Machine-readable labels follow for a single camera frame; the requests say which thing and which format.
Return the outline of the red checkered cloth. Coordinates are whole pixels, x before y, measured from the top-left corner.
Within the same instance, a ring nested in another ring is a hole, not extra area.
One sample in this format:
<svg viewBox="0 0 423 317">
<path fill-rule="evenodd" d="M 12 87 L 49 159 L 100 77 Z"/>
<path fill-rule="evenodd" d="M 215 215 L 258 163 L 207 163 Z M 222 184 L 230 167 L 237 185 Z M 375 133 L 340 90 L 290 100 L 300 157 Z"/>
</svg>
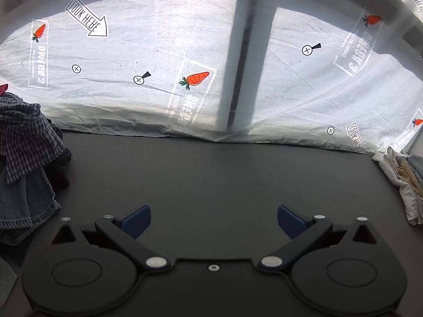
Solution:
<svg viewBox="0 0 423 317">
<path fill-rule="evenodd" d="M 6 90 L 8 90 L 9 85 L 8 84 L 4 84 L 0 86 L 0 95 L 3 95 Z"/>
</svg>

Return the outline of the blue plaid shirt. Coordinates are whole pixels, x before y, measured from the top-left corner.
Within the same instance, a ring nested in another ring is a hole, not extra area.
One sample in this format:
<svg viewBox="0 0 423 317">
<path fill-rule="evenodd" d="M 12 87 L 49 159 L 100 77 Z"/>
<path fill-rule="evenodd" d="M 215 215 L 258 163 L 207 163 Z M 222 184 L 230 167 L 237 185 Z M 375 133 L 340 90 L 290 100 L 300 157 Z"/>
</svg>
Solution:
<svg viewBox="0 0 423 317">
<path fill-rule="evenodd" d="M 1 95 L 1 156 L 6 158 L 9 185 L 56 160 L 65 150 L 39 104 L 10 92 Z"/>
</svg>

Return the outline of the white printed backdrop cloth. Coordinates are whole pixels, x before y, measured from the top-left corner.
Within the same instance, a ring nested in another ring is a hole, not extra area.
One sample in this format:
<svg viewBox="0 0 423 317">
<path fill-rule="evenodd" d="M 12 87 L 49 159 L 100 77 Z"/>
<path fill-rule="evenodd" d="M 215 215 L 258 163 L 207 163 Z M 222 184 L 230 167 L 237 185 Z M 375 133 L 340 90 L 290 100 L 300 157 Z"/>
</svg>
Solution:
<svg viewBox="0 0 423 317">
<path fill-rule="evenodd" d="M 422 0 L 1 0 L 1 81 L 79 132 L 400 151 Z"/>
</svg>

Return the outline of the black garment in pile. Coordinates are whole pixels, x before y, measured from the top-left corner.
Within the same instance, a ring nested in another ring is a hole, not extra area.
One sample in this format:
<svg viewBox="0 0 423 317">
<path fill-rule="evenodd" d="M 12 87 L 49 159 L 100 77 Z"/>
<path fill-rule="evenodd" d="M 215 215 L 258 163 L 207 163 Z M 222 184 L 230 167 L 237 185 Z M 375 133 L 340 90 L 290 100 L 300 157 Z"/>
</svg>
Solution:
<svg viewBox="0 0 423 317">
<path fill-rule="evenodd" d="M 53 191 L 58 192 L 66 189 L 70 185 L 66 169 L 67 164 L 72 158 L 72 153 L 65 147 L 63 152 L 58 154 L 58 140 L 63 141 L 62 131 L 51 121 L 51 119 L 47 118 L 46 121 L 49 123 L 51 130 L 44 130 L 40 138 L 40 144 L 44 148 L 43 156 L 49 158 L 49 161 L 43 164 L 43 167 Z"/>
</svg>

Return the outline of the grey folded garment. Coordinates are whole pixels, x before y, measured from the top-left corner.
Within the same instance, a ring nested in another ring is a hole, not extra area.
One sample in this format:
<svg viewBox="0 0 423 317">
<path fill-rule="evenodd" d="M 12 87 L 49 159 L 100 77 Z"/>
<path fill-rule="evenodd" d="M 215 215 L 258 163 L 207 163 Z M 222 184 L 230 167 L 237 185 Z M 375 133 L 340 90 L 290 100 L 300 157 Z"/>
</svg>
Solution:
<svg viewBox="0 0 423 317">
<path fill-rule="evenodd" d="M 418 155 L 410 155 L 407 157 L 407 162 L 410 164 L 412 172 L 414 173 L 420 185 L 423 183 L 423 158 Z"/>
</svg>

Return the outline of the beige folded garment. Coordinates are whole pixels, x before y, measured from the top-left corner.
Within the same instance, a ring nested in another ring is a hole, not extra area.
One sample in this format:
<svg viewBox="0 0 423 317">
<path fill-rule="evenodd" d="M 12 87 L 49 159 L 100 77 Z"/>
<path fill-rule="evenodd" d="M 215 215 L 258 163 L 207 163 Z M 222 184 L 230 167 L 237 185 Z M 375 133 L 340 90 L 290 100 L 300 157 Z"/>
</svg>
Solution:
<svg viewBox="0 0 423 317">
<path fill-rule="evenodd" d="M 422 197 L 422 178 L 417 171 L 404 157 L 397 156 L 396 161 L 398 163 L 399 175 L 412 186 L 415 193 Z"/>
</svg>

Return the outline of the blue denim jeans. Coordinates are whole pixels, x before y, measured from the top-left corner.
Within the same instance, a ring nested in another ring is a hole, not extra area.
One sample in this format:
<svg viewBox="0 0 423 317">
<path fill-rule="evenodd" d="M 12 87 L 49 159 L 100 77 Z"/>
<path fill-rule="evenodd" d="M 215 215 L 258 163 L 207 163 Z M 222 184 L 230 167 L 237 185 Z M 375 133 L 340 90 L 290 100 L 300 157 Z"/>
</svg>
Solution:
<svg viewBox="0 0 423 317">
<path fill-rule="evenodd" d="M 1 230 L 38 227 L 60 208 L 43 169 L 12 184 L 7 183 L 6 168 L 1 170 Z"/>
</svg>

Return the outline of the white folded garment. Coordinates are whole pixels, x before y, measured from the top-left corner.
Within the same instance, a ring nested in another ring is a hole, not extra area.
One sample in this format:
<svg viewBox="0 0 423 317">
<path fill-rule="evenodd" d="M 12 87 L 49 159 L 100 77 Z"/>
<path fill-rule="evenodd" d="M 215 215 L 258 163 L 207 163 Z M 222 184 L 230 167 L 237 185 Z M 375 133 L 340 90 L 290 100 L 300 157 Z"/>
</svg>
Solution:
<svg viewBox="0 0 423 317">
<path fill-rule="evenodd" d="M 422 197 L 415 193 L 412 186 L 399 175 L 397 156 L 407 159 L 409 155 L 402 155 L 389 147 L 385 154 L 378 152 L 372 160 L 380 166 L 391 184 L 399 189 L 407 222 L 412 226 L 422 225 Z"/>
</svg>

